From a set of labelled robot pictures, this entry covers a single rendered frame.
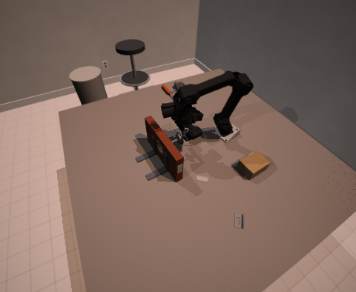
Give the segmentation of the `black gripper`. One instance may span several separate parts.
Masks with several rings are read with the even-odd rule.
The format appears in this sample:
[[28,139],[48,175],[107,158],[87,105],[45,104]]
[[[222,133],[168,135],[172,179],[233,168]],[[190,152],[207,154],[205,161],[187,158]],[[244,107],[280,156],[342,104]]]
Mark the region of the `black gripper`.
[[181,131],[183,131],[185,128],[189,129],[188,132],[185,133],[185,135],[188,137],[189,140],[191,139],[194,140],[202,135],[202,130],[197,126],[195,127],[192,125],[193,124],[192,116],[194,116],[193,113],[189,116],[182,116],[178,112],[178,116],[171,117]]

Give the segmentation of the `orange-handled screwdriver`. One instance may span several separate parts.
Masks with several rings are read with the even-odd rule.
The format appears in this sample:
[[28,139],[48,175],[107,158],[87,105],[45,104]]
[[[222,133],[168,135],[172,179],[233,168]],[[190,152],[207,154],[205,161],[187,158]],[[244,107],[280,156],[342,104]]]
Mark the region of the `orange-handled screwdriver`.
[[165,92],[166,92],[167,94],[170,94],[170,95],[171,95],[170,90],[169,90],[164,84],[162,85],[162,88],[165,90]]

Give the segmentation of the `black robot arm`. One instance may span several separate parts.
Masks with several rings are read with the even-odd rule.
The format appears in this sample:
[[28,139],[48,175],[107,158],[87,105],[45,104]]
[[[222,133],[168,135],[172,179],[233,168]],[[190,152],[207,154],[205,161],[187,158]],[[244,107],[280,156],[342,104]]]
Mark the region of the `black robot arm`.
[[196,110],[195,107],[192,107],[192,105],[196,104],[201,96],[226,86],[233,87],[232,93],[229,96],[228,101],[225,103],[221,113],[215,114],[214,122],[223,137],[233,133],[233,127],[231,123],[229,123],[229,118],[241,98],[248,95],[254,86],[245,73],[239,73],[237,71],[226,71],[224,74],[205,82],[199,84],[187,84],[180,87],[173,96],[173,102],[162,104],[161,109],[162,115],[164,114],[163,118],[178,116],[179,111],[179,114],[182,116],[189,116],[193,113],[193,124],[196,123],[196,121],[202,121],[203,114]]

